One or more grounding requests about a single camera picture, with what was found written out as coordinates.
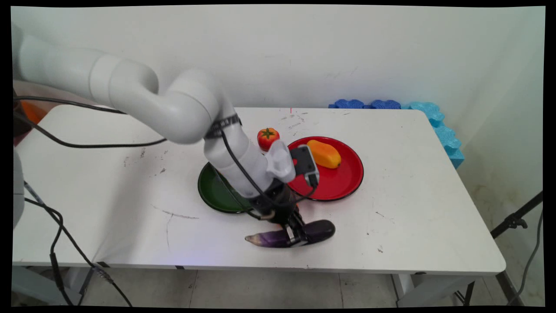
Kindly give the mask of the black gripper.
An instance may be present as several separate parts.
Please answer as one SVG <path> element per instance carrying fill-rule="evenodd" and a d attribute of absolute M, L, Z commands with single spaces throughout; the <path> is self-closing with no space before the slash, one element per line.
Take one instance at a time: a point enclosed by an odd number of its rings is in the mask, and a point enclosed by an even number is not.
<path fill-rule="evenodd" d="M 289 186 L 279 180 L 273 180 L 264 190 L 264 195 L 258 192 L 252 198 L 254 210 L 252 216 L 259 220 L 284 225 L 288 236 L 288 247 L 309 244 L 309 237 L 304 229 L 305 223 L 295 200 L 295 195 Z"/>

